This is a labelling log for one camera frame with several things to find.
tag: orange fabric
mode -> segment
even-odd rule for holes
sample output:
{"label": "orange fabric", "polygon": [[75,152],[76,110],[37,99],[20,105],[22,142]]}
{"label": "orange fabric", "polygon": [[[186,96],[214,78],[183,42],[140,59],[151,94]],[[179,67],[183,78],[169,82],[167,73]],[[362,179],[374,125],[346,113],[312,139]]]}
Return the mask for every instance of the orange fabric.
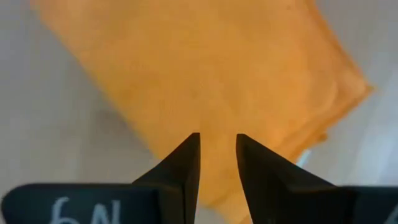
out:
{"label": "orange fabric", "polygon": [[200,201],[250,222],[236,133],[296,160],[368,93],[309,0],[32,0],[164,158],[201,132]]}

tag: folded towel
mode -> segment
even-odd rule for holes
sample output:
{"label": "folded towel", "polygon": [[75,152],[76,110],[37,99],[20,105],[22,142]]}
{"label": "folded towel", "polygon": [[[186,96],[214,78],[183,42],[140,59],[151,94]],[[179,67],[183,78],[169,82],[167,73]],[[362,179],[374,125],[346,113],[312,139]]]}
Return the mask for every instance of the folded towel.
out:
{"label": "folded towel", "polygon": [[201,133],[200,202],[251,221],[235,139],[294,161],[370,91],[311,0],[31,0],[149,149]]}

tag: gray background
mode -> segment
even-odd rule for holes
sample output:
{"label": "gray background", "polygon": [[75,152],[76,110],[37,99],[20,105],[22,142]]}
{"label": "gray background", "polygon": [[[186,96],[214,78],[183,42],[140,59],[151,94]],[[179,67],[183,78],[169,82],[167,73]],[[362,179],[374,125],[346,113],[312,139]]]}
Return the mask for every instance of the gray background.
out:
{"label": "gray background", "polygon": [[[398,1],[320,0],[377,86],[304,168],[336,184],[397,184]],[[156,161],[25,0],[0,0],[0,194],[29,182],[130,182]],[[197,223],[222,223],[199,209]]]}

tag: white surface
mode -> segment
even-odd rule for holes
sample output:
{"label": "white surface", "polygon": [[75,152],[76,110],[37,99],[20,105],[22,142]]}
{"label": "white surface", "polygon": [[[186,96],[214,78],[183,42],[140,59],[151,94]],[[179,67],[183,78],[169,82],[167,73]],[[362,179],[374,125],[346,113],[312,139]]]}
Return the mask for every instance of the white surface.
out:
{"label": "white surface", "polygon": [[330,129],[304,168],[334,184],[398,185],[398,1],[318,5],[376,90]]}
{"label": "white surface", "polygon": [[[1,195],[30,182],[130,183],[156,164],[27,1],[0,0],[0,70]],[[197,223],[222,222],[197,212]]]}
{"label": "white surface", "polygon": [[[398,185],[398,1],[319,2],[377,90],[305,168],[336,184]],[[130,182],[155,164],[26,1],[0,1],[0,69],[0,194],[38,181]],[[197,223],[220,222],[198,212]]]}

